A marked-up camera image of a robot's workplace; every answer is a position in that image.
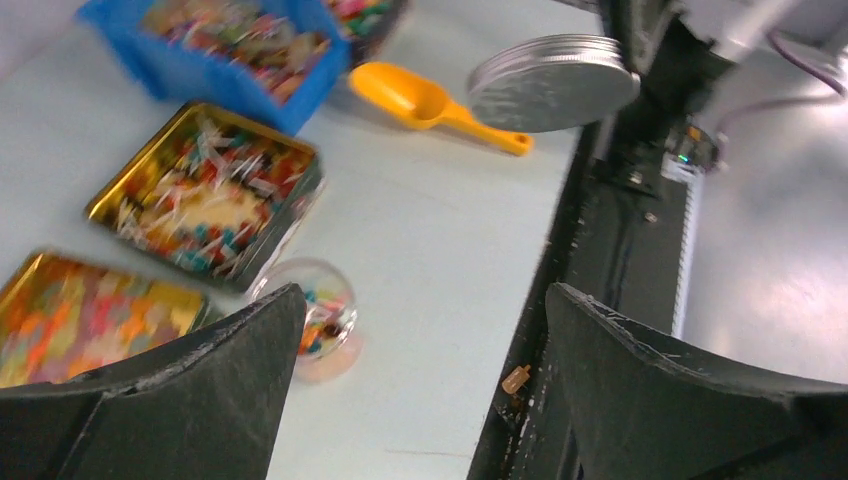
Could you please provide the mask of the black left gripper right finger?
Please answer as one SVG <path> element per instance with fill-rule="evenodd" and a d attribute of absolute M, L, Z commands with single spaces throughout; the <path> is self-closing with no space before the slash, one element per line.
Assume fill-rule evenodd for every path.
<path fill-rule="evenodd" d="M 730 360 L 576 288 L 546 293 L 589 479 L 843 479 L 847 388 Z"/>

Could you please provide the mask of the clear plastic jar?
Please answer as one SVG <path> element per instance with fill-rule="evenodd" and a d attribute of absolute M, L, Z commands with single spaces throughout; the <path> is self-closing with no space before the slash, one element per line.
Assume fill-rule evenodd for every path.
<path fill-rule="evenodd" d="M 268 269 L 249 291 L 250 298 L 257 300 L 287 284 L 299 286 L 306 302 L 294 376 L 306 383 L 324 383 L 349 371 L 363 347 L 350 281 L 325 260 L 293 258 Z"/>

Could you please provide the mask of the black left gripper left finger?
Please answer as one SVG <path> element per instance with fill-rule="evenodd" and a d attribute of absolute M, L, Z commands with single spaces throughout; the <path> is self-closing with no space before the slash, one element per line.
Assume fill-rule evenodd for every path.
<path fill-rule="evenodd" d="M 4 389 L 2 477 L 265 478 L 305 313 L 288 284 L 68 382 Z"/>

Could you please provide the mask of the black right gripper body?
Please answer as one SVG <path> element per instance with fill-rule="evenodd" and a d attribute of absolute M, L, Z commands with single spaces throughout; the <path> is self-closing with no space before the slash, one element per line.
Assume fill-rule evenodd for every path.
<path fill-rule="evenodd" d="M 601 1 L 606 36 L 619 42 L 624 66 L 639 76 L 635 100 L 617 115 L 617 133 L 666 133 L 699 112 L 714 84 L 736 62 L 698 38 L 681 1 Z"/>

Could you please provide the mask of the silver metal jar lid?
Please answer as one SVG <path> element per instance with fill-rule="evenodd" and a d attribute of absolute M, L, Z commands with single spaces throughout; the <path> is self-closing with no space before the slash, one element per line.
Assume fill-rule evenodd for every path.
<path fill-rule="evenodd" d="M 639 75 L 618 41 L 598 35 L 538 37 L 478 65 L 466 82 L 469 108 L 500 130 L 544 133 L 601 120 L 632 102 Z"/>

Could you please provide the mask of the orange plastic scoop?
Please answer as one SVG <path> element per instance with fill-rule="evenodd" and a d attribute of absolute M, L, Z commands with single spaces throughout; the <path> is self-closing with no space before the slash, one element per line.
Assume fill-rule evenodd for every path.
<path fill-rule="evenodd" d="M 350 71 L 348 85 L 360 98 L 412 130 L 449 127 L 514 156 L 528 154 L 535 145 L 526 133 L 478 122 L 442 86 L 395 64 L 363 63 Z"/>

